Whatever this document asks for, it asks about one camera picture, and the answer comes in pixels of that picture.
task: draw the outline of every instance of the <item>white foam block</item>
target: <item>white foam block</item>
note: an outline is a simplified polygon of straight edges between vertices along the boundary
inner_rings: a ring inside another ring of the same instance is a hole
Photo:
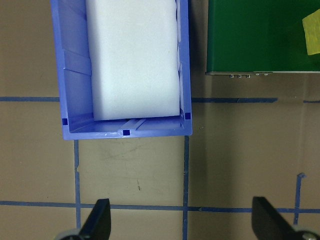
[[[86,0],[94,120],[180,114],[175,0]]]

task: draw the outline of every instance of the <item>metal screw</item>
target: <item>metal screw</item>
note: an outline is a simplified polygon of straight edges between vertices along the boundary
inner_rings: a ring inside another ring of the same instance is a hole
[[[304,240],[317,240],[317,237],[315,235],[313,235],[311,232],[305,232],[303,235],[302,235],[302,238]]]

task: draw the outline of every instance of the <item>yellow tape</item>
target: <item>yellow tape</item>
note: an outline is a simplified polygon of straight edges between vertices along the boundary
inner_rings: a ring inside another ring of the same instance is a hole
[[[320,9],[302,20],[308,55],[320,53]]]

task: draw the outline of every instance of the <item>blue painter's tape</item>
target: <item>blue painter's tape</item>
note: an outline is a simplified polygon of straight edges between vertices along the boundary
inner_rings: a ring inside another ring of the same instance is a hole
[[[189,136],[184,137],[182,240],[188,239]]]
[[[25,207],[55,207],[55,208],[74,208],[74,203],[63,202],[33,202],[33,201],[0,201],[2,206],[25,206]]]
[[[295,212],[294,212],[294,220],[293,220],[294,225],[297,225],[299,221],[301,183],[302,183],[302,179],[305,177],[306,175],[303,172],[296,176],[295,204],[294,204]]]
[[[92,209],[94,204],[81,203],[81,208]],[[182,211],[182,206],[159,206],[159,205],[110,205],[111,209],[124,210],[161,210],[161,211]]]
[[[211,212],[211,213],[252,213],[252,208],[248,207],[188,207],[190,212]],[[294,213],[293,208],[277,208],[279,213]]]
[[[59,97],[51,96],[0,96],[0,102],[54,102],[58,103]]]
[[[301,214],[320,214],[320,209],[299,209]]]
[[[80,199],[80,174],[79,167],[79,141],[74,140],[74,188],[75,188],[75,218],[76,228],[81,228],[81,199]]]
[[[320,104],[320,100],[317,100],[317,101],[304,100],[303,103],[304,104]]]
[[[250,97],[250,98],[192,98],[193,103],[215,103],[215,104],[271,104],[278,101],[277,97]]]

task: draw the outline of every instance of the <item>scuff mark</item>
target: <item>scuff mark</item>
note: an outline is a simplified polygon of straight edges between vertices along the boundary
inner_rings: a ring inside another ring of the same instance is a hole
[[[136,180],[136,183],[138,184],[138,189],[139,189],[139,191],[141,191],[141,187],[140,187],[140,184],[139,184],[139,180],[138,180],[138,179]]]

